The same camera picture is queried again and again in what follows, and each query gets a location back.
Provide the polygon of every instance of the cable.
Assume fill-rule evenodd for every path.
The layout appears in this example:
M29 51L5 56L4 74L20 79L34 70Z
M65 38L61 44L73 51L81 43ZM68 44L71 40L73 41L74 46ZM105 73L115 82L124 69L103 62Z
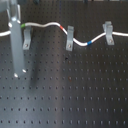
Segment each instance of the cable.
M60 27L60 24L57 23L57 22L50 22L50 23L47 23L47 24L44 24L44 25L37 24L37 23L31 23L31 22L30 23L25 23L25 26L34 26L34 27L42 27L42 28L52 26L52 25L56 25L56 26Z
M112 32L112 34L116 36L128 36L127 33L120 33L120 32Z
M66 31L59 23L57 23L57 22L50 22L50 23L47 23L47 24L44 24L44 25L29 22L29 23L22 24L22 25L21 25L21 28L24 28L24 27L27 27L27 26L34 26L34 27L42 27L42 28L45 28L45 27L52 26L52 25L58 26L58 27L59 27L61 30L63 30L64 33L67 35L67 31ZM10 33L11 33L10 31L3 32L3 33L0 33L0 36L1 36L1 37L2 37L2 36L7 36L7 35L9 35ZM113 35L117 35L117 36L126 36L126 37L128 37L128 34L126 34L126 33L112 32L112 34L113 34ZM94 39L92 39L91 41L85 42L85 43L80 42L80 41L78 41L78 40L75 39L75 38L73 38L73 41L74 41L76 44L80 45L80 46L87 46L87 45L89 45L89 44L92 44L93 42L95 42L96 40L98 40L99 38L101 38L101 37L103 37L103 36L105 36L105 35L106 35L106 33L102 33L102 34L98 35L97 37L95 37Z
M0 37L2 37L2 36L8 36L10 34L11 34L10 31L2 32L2 33L0 33Z

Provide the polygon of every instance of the blue marking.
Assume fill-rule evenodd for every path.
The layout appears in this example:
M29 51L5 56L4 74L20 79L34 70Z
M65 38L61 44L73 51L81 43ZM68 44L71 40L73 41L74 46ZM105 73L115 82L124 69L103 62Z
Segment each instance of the blue marking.
M92 41L87 42L88 45L91 44L91 43L92 43Z

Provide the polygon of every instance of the gray perforated surface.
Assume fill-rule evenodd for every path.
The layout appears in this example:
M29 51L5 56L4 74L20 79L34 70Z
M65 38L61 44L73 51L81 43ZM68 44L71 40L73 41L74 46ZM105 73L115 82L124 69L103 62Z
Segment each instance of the gray perforated surface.
M48 2L23 5L22 23L59 22L74 26L75 38L89 41L112 21L128 32L126 2ZM0 13L0 31L8 30ZM102 37L88 47L65 50L66 35L57 27L34 28L27 73L16 79L9 37L0 38L0 128L127 128L128 38Z

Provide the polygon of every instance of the cable clip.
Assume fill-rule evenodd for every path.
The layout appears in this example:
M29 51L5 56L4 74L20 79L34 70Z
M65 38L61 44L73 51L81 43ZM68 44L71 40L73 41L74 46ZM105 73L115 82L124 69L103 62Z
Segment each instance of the cable clip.
M72 51L73 49L73 35L74 35L74 27L68 26L67 31L67 43L66 43L66 50Z
M112 37L113 32L113 26L111 21L106 21L105 24L103 24L104 32L106 33L106 40L108 45L114 45L114 40Z
M32 35L32 28L26 27L24 30L24 44L23 50L29 50L31 44L31 35Z

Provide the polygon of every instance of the red marking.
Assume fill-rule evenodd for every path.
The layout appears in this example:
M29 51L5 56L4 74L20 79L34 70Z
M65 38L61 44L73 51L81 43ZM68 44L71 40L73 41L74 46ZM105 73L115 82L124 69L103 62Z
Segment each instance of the red marking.
M63 30L63 27L60 25L60 28Z

